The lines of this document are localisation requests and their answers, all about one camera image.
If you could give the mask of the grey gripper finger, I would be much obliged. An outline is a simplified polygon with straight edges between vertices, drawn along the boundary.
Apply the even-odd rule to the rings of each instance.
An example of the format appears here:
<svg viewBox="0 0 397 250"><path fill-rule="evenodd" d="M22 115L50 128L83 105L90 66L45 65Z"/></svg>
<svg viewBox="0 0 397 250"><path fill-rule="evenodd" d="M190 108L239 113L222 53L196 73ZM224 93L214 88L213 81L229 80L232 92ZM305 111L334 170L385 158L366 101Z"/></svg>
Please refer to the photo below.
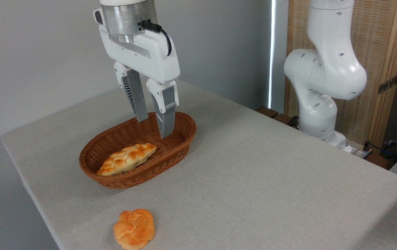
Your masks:
<svg viewBox="0 0 397 250"><path fill-rule="evenodd" d="M175 108L179 105L176 81L160 84L149 79L146 85L152 95L160 137L166 138L173 132Z"/></svg>
<svg viewBox="0 0 397 250"><path fill-rule="evenodd" d="M114 70L119 87L124 89L138 122L148 119L140 74L119 62L114 63Z"/></svg>

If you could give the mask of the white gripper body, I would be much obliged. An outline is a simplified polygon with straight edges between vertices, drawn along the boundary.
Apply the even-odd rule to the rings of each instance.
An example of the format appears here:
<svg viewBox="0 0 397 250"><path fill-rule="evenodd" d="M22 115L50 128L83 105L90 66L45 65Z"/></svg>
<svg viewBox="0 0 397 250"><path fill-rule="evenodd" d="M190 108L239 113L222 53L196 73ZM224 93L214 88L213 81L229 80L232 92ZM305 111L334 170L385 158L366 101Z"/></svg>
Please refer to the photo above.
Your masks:
<svg viewBox="0 0 397 250"><path fill-rule="evenodd" d="M108 33L105 24L99 24L103 45L110 58L143 75L166 84L180 75L174 42L163 33L145 31L134 35L133 43L120 42L117 36Z"/></svg>

